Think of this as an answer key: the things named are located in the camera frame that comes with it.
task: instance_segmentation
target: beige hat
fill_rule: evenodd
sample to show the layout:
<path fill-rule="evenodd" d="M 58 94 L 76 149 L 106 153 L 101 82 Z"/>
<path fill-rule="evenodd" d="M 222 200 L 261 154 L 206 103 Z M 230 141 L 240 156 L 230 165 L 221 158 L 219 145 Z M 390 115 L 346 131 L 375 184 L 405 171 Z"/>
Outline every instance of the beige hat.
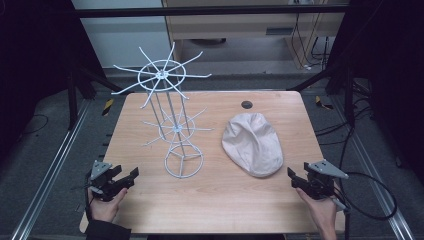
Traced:
<path fill-rule="evenodd" d="M 222 146 L 237 165 L 254 177 L 269 176 L 283 165 L 277 133 L 260 113 L 232 118 L 224 131 Z"/>

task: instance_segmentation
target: wooden table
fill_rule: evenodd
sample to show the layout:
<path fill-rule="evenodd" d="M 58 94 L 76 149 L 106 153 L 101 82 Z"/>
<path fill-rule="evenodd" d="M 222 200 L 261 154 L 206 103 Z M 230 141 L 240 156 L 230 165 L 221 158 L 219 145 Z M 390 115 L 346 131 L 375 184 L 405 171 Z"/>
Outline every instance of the wooden table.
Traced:
<path fill-rule="evenodd" d="M 287 167 L 305 177 L 303 162 L 323 159 L 311 122 L 298 92 L 185 92 L 188 116 L 207 108 L 195 118 L 190 141 L 204 154 L 204 164 L 193 177 L 179 179 L 164 168 L 169 143 L 159 136 L 150 105 L 140 109 L 147 94 L 128 95 L 104 162 L 122 165 L 126 176 L 139 167 L 135 186 L 120 205 L 115 222 L 143 234 L 230 234 L 317 232 L 309 211 L 290 185 Z M 171 93 L 174 102 L 179 95 Z M 244 109 L 242 101 L 253 107 Z M 225 153 L 221 139 L 227 122 L 245 112 L 262 113 L 276 129 L 283 150 L 283 167 L 267 178 L 255 178 L 241 170 Z M 85 216 L 80 229 L 87 227 Z M 337 231 L 344 231 L 338 213 Z"/>

